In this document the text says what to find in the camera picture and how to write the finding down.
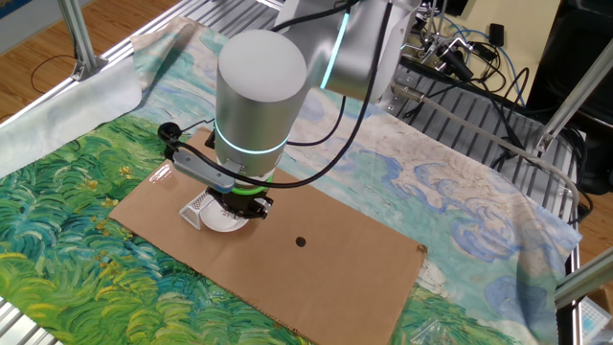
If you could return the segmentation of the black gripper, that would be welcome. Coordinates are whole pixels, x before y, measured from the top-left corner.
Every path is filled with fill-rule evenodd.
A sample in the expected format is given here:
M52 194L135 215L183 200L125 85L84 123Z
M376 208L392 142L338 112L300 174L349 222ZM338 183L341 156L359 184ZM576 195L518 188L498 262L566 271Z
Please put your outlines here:
M265 219L274 204L274 200L267 196L267 192L251 195L233 192L224 194L213 188L208 188L206 192L235 220L249 219L248 212L251 213L252 219Z

